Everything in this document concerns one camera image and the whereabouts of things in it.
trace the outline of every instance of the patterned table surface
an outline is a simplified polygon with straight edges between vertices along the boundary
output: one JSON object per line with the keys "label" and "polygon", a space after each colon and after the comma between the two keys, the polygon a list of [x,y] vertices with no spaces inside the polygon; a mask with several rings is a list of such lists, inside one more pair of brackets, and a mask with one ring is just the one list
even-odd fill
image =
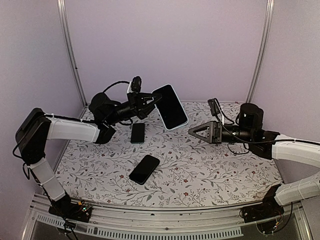
{"label": "patterned table surface", "polygon": [[[56,176],[75,198],[95,202],[148,207],[208,207],[261,200],[270,188],[282,182],[273,160],[252,153],[234,155],[227,144],[208,144],[188,135],[188,129],[214,120],[206,102],[185,102],[189,123],[165,130],[154,110],[145,123],[145,142],[131,144],[131,126],[117,124],[107,144],[70,141]],[[222,103],[233,119],[240,104]],[[85,119],[92,119],[87,111]],[[236,152],[241,144],[230,146]],[[144,185],[129,179],[145,155],[160,165]]]}

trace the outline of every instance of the white wall panel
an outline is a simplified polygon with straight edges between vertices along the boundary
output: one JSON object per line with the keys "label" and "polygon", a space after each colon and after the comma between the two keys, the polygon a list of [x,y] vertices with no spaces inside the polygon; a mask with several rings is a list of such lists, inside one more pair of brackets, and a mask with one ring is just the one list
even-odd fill
{"label": "white wall panel", "polygon": [[[71,40],[88,101],[142,77],[145,92],[172,83],[182,100],[245,101],[266,0],[68,0]],[[110,96],[125,100],[126,87]]]}

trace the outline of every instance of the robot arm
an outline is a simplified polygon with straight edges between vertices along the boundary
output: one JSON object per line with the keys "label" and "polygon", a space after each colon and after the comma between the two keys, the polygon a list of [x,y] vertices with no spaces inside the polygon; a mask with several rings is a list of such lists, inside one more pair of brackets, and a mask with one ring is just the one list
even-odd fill
{"label": "robot arm", "polygon": [[[245,143],[258,157],[290,160],[320,168],[320,143],[285,136],[262,129],[263,110],[252,103],[244,103],[237,116],[238,125],[224,124],[218,114],[224,115],[216,98],[208,100],[211,114],[217,121],[209,121],[189,129],[189,134],[211,144]],[[206,136],[198,134],[206,131]],[[244,207],[245,222],[275,217],[283,213],[284,205],[320,195],[320,172],[290,184],[272,186],[262,203]]]}
{"label": "robot arm", "polygon": [[[278,135],[275,140],[294,139]],[[290,160],[320,168],[320,146],[296,141],[279,141],[272,146],[272,158]],[[320,195],[320,171],[316,174],[289,184],[282,184],[275,192],[274,199],[280,205]]]}
{"label": "robot arm", "polygon": [[14,151],[13,154],[25,162],[36,182],[48,195],[52,205],[49,210],[51,214],[88,222],[91,210],[83,202],[71,202],[45,158],[46,141],[62,139],[108,143],[116,132],[113,125],[134,116],[146,118],[161,100],[159,94],[141,93],[141,83],[139,76],[129,83],[128,101],[123,103],[111,100],[104,92],[96,94],[89,105],[94,120],[55,116],[34,108],[18,129],[14,151],[18,148],[21,156],[15,155]]}

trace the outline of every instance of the phone screen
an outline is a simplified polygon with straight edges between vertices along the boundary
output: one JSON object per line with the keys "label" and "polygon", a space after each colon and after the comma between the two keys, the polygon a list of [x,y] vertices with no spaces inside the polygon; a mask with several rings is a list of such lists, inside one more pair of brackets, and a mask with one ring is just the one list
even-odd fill
{"label": "phone screen", "polygon": [[145,141],[145,124],[134,123],[131,130],[131,143],[142,144]]}
{"label": "phone screen", "polygon": [[159,163],[159,159],[146,155],[130,173],[129,178],[140,185],[145,184]]}
{"label": "phone screen", "polygon": [[188,117],[170,84],[160,87],[152,93],[162,95],[160,102],[155,105],[166,129],[171,130],[188,122]]}

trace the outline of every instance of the metal extrusion bar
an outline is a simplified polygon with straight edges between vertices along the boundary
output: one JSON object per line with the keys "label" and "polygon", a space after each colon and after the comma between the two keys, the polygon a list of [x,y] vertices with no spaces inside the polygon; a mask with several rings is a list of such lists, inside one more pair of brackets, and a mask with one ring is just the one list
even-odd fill
{"label": "metal extrusion bar", "polygon": [[[78,234],[114,240],[204,240],[204,239],[229,239],[243,236],[242,227],[256,224],[244,223],[239,216],[243,206],[228,207],[136,207],[105,203],[92,203],[92,216],[89,223],[73,221],[76,224],[74,231]],[[30,221],[25,229],[31,228],[35,220],[57,228],[63,228],[64,221],[61,217],[48,213],[50,202],[44,195],[35,194],[29,214]],[[285,214],[288,215],[291,206],[287,205]],[[302,211],[302,205],[297,202],[293,205],[293,213]],[[274,218],[257,221],[257,223]],[[28,232],[23,240],[29,240]]]}
{"label": "metal extrusion bar", "polygon": [[262,32],[258,58],[256,60],[253,77],[250,84],[250,89],[245,101],[246,103],[251,103],[255,94],[255,90],[257,87],[257,83],[258,83],[258,79],[259,79],[259,75],[260,75],[260,71],[261,71],[261,67],[263,64],[263,59],[266,51],[266,46],[268,42],[268,36],[271,28],[273,11],[274,11],[274,0],[268,0],[266,4],[263,32]]}
{"label": "metal extrusion bar", "polygon": [[82,105],[86,107],[88,105],[88,102],[86,100],[85,92],[84,92],[82,83],[80,81],[80,75],[79,75],[79,71],[76,63],[76,58],[75,58],[74,50],[71,43],[65,0],[57,0],[57,5],[58,5],[62,32],[64,35],[64,40],[65,40],[66,49],[68,52],[68,56],[69,56],[69,60],[70,60],[70,64],[71,64],[71,68],[72,68],[72,72],[75,80],[76,89],[78,91]]}

